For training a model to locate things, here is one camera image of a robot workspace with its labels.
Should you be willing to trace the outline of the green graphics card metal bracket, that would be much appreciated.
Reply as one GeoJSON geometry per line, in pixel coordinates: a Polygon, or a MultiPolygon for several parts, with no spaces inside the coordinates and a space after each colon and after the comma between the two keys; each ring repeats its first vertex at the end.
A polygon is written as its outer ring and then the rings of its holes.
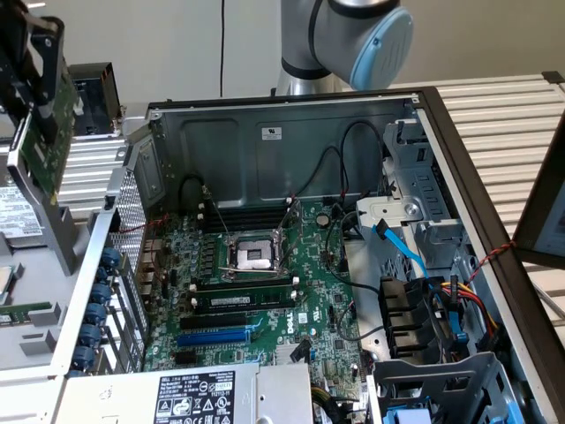
{"type": "Polygon", "coordinates": [[[19,80],[26,92],[27,113],[7,114],[0,105],[0,113],[14,127],[7,169],[27,201],[55,204],[80,109],[79,95],[67,66],[62,68],[54,100],[46,106],[35,104],[31,87],[19,80]]]}

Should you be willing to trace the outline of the silver hard disk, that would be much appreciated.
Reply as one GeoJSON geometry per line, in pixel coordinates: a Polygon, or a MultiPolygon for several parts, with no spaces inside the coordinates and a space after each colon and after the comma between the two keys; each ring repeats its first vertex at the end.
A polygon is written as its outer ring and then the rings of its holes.
{"type": "Polygon", "coordinates": [[[0,174],[0,232],[12,249],[46,246],[33,207],[6,172],[0,174]]]}

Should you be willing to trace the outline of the open grey PC case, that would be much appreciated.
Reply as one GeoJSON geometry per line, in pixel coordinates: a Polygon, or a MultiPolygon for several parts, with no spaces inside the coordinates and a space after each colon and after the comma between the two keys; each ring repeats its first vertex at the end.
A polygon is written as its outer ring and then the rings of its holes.
{"type": "Polygon", "coordinates": [[[467,231],[459,272],[424,275],[427,311],[440,361],[491,352],[502,364],[525,424],[565,424],[565,310],[548,308],[513,236],[559,121],[565,95],[542,79],[493,87],[423,87],[388,92],[310,95],[149,106],[147,124],[130,138],[129,163],[117,176],[105,247],[122,256],[107,269],[112,290],[98,326],[94,365],[70,364],[76,377],[146,371],[151,332],[142,259],[149,232],[173,215],[218,208],[329,205],[340,224],[353,293],[358,341],[367,364],[365,391],[345,402],[313,384],[313,424],[383,424],[374,367],[390,357],[380,312],[380,285],[355,278],[352,258],[364,245],[357,202],[386,193],[386,125],[415,119],[425,129],[467,231]],[[262,140],[263,127],[281,127],[281,140],[262,140]]]}

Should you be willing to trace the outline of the grey parts rack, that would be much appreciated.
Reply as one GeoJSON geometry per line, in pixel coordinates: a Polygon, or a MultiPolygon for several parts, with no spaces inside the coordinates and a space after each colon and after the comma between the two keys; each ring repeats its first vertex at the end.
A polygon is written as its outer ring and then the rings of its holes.
{"type": "Polygon", "coordinates": [[[78,343],[113,212],[104,198],[116,165],[70,165],[56,203],[30,203],[46,246],[12,249],[0,232],[0,268],[12,266],[8,304],[49,302],[31,322],[0,327],[0,381],[64,375],[78,343]]]}

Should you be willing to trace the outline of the thin metal locking lever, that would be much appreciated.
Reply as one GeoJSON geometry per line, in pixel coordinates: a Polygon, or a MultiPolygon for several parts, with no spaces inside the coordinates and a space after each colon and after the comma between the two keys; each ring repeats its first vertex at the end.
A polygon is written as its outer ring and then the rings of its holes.
{"type": "Polygon", "coordinates": [[[202,192],[203,192],[204,197],[205,197],[207,200],[209,200],[209,201],[211,202],[211,204],[212,204],[212,206],[213,206],[213,208],[214,208],[214,210],[215,210],[215,213],[217,214],[217,216],[218,216],[218,218],[219,218],[219,220],[220,220],[220,222],[221,222],[221,224],[222,224],[222,227],[223,227],[223,229],[224,229],[224,231],[225,231],[225,233],[226,233],[226,235],[227,235],[227,238],[230,239],[230,231],[229,231],[229,229],[228,229],[226,223],[224,222],[223,217],[222,217],[222,214],[221,214],[221,212],[220,212],[220,209],[218,208],[218,206],[217,206],[217,204],[216,204],[216,202],[215,202],[215,199],[214,199],[214,197],[213,197],[213,194],[211,193],[211,191],[209,190],[209,188],[207,187],[207,185],[203,185],[203,186],[202,186],[202,192]]]}

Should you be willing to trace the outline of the silver CPU socket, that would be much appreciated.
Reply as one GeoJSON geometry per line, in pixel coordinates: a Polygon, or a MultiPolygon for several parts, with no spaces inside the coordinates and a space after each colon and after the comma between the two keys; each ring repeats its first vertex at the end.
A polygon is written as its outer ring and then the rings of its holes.
{"type": "Polygon", "coordinates": [[[290,273],[286,237],[277,231],[248,231],[223,241],[224,258],[218,261],[223,281],[281,279],[290,273]]]}

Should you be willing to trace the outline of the metal socket cover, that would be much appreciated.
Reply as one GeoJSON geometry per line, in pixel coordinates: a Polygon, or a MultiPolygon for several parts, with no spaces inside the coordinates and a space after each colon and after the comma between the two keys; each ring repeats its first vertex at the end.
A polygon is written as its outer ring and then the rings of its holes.
{"type": "Polygon", "coordinates": [[[278,237],[280,253],[277,256],[278,268],[283,271],[294,249],[304,234],[303,206],[300,199],[292,199],[287,211],[278,227],[275,235],[278,237]]]}

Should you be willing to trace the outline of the long black expansion slot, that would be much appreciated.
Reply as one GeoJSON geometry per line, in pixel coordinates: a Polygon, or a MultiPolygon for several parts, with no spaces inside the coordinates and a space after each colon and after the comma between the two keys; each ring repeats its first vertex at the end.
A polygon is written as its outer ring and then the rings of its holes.
{"type": "Polygon", "coordinates": [[[181,330],[219,329],[244,327],[247,324],[245,314],[193,315],[179,321],[181,330]]]}

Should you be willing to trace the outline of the blue expansion slot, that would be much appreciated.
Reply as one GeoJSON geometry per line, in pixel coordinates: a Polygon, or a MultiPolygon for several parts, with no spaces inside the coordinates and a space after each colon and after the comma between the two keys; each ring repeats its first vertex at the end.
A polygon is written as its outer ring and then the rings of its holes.
{"type": "Polygon", "coordinates": [[[219,329],[216,331],[193,332],[177,337],[178,347],[192,347],[202,345],[229,345],[249,343],[251,331],[242,329],[219,329]]]}

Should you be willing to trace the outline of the grey power supply with label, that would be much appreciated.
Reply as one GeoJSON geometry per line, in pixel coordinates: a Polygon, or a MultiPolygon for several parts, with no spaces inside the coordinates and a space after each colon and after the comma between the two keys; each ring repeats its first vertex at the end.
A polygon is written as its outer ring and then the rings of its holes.
{"type": "Polygon", "coordinates": [[[69,380],[56,424],[313,424],[308,368],[257,363],[69,380]]]}

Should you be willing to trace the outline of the green Dell motherboard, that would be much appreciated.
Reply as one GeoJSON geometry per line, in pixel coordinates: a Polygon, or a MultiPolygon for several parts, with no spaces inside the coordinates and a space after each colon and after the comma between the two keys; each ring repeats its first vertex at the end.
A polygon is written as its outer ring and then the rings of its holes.
{"type": "Polygon", "coordinates": [[[207,216],[173,215],[149,232],[142,259],[144,300],[151,324],[143,368],[177,368],[175,353],[194,351],[199,364],[212,367],[257,363],[275,364],[278,345],[311,344],[307,363],[314,385],[345,401],[359,400],[365,391],[367,364],[358,341],[353,293],[344,283],[347,261],[339,236],[340,224],[329,205],[302,204],[304,234],[287,263],[298,276],[294,287],[207,291],[191,293],[190,283],[229,282],[220,278],[225,232],[205,233],[207,216]],[[317,226],[319,213],[331,217],[327,229],[317,226]],[[245,314],[249,343],[178,347],[177,337],[219,329],[181,330],[179,321],[193,315],[245,314]]]}

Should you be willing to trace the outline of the silver metal disk bay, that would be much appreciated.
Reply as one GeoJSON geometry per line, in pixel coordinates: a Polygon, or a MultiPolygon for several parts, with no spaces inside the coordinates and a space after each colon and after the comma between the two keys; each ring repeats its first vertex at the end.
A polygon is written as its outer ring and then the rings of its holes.
{"type": "Polygon", "coordinates": [[[467,231],[425,129],[415,119],[397,120],[386,125],[383,141],[387,191],[357,202],[364,245],[352,258],[355,278],[377,287],[384,276],[457,274],[467,231]]]}

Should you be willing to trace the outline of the black plastic fan shroud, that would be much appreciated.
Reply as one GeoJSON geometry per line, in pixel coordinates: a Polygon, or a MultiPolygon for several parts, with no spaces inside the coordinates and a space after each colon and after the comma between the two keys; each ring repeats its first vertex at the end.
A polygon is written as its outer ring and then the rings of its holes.
{"type": "Polygon", "coordinates": [[[419,280],[405,282],[384,276],[380,280],[380,312],[392,359],[413,365],[440,361],[438,338],[419,280]]]}

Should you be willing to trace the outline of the grey disk bay blue insert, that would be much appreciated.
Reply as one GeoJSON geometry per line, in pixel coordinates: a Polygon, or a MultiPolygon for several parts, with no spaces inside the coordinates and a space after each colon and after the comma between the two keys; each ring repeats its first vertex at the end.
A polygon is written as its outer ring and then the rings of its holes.
{"type": "Polygon", "coordinates": [[[379,362],[373,379],[383,424],[412,411],[415,424],[525,424],[502,364],[491,352],[458,362],[413,365],[403,360],[379,362]]]}

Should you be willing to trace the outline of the black framed monitor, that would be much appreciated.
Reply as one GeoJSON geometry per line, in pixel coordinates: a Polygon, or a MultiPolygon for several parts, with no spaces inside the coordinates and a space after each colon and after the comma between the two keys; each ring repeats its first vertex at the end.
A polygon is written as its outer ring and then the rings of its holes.
{"type": "Polygon", "coordinates": [[[513,241],[522,261],[565,270],[565,127],[554,134],[513,241]]]}

